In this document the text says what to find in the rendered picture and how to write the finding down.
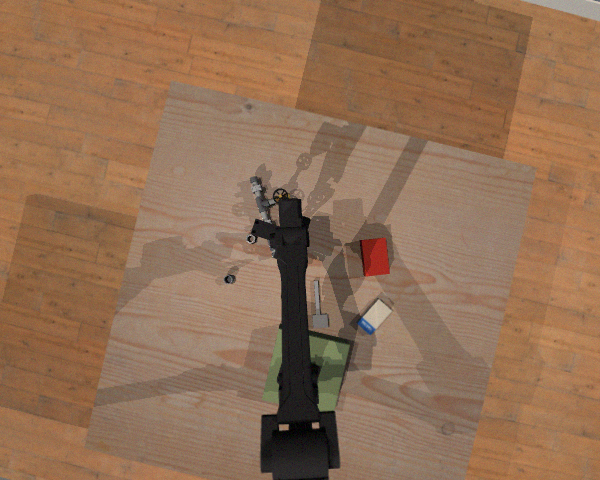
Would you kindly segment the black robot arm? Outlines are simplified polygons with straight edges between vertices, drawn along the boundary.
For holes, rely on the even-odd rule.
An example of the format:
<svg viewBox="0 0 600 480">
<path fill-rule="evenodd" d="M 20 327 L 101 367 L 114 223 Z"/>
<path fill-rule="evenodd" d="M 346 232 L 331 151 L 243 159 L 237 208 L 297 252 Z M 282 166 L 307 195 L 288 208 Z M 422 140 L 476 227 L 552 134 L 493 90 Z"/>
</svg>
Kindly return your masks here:
<svg viewBox="0 0 600 480">
<path fill-rule="evenodd" d="M 261 416 L 260 469 L 272 473 L 273 480 L 329 480 L 329 469 L 340 468 L 340 453 L 335 411 L 317 406 L 320 368 L 310 357 L 305 284 L 309 231 L 301 224 L 301 199 L 278 203 L 280 226 L 255 219 L 251 231 L 270 240 L 281 275 L 280 403 L 277 414 Z M 317 422 L 319 428 L 312 429 Z M 289 430 L 279 431 L 284 424 Z"/>
</svg>

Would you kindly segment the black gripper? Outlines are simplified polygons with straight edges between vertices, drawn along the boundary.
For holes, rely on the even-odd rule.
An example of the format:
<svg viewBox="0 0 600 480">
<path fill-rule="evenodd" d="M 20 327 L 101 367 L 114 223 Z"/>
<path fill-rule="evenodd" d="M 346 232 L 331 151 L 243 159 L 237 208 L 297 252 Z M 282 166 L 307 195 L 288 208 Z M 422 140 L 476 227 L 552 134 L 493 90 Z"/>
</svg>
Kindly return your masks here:
<svg viewBox="0 0 600 480">
<path fill-rule="evenodd" d="M 301 224 L 302 224 L 302 227 L 306 227 L 306 231 L 308 231 L 310 221 L 311 221 L 310 218 L 302 216 L 302 223 Z M 277 259 L 276 250 L 275 250 L 274 258 Z"/>
</svg>

